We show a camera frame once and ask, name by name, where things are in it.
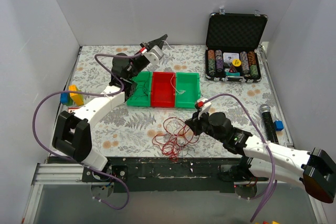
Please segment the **white panel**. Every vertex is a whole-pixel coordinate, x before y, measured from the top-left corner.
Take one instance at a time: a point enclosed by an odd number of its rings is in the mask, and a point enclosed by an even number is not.
[[[296,148],[336,160],[336,2],[293,0],[268,47],[270,73]],[[329,223],[336,205],[323,204]]]
[[[172,44],[205,44],[209,14],[269,16],[269,40],[292,0],[57,0],[81,45],[135,45],[168,34]]]
[[[38,102],[64,87],[78,43],[56,0],[0,0],[0,222],[21,223],[37,162],[47,153],[33,139]],[[38,134],[49,145],[59,96],[41,109]]]

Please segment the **green and red tray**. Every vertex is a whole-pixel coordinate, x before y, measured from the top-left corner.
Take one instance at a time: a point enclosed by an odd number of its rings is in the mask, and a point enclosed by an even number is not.
[[[194,108],[201,97],[198,73],[140,72],[133,81],[129,106]]]

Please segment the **lego brick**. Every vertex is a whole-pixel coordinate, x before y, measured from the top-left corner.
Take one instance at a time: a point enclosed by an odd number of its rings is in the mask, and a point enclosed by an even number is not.
[[[282,121],[275,121],[274,127],[276,131],[282,131],[284,129]]]
[[[78,90],[76,85],[70,85],[69,90],[70,91],[80,91]],[[78,106],[84,105],[83,96],[81,94],[70,93],[70,97]]]
[[[60,97],[60,102],[65,106],[72,106],[74,103],[73,100],[70,98],[69,93],[62,93]]]

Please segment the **table surface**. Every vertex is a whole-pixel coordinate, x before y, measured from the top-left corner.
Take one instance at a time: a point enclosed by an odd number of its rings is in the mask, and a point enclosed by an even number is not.
[[[261,132],[265,135],[264,125],[259,115],[259,106],[263,103],[271,107],[273,120],[279,117],[276,99],[271,90],[265,66],[257,50],[262,80],[259,83],[238,83],[208,81],[205,79],[205,46],[168,46],[163,47],[165,56],[158,65],[150,65],[144,71],[163,72],[197,72],[200,75],[201,96],[210,98],[219,93],[230,93],[238,97],[247,108]],[[139,46],[83,46],[79,55],[76,71],[71,84],[85,92],[101,93],[110,82],[111,76],[97,64],[94,55],[101,52],[117,54],[123,52],[133,55]],[[101,61],[112,66],[111,58]],[[85,96],[85,103],[94,97]],[[221,97],[212,101],[210,113],[222,111],[231,120],[233,126],[257,134],[239,104],[230,97]],[[195,112],[193,109],[142,108],[127,106],[126,103],[108,113],[94,129],[91,129],[93,148],[104,156],[119,157],[162,157],[161,150],[152,144],[153,137],[164,132],[163,121],[176,116],[189,119]],[[288,143],[286,130],[277,132],[279,143]],[[191,157],[240,157],[226,151],[219,141],[201,135],[184,156]]]

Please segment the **red connector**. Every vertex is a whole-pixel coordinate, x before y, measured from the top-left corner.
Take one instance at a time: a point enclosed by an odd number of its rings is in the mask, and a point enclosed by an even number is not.
[[[204,105],[204,102],[202,102],[202,101],[197,103],[197,106],[198,106],[199,108],[203,107],[203,105]]]
[[[143,53],[145,50],[146,50],[145,47],[141,48],[141,49],[140,49],[140,53]]]

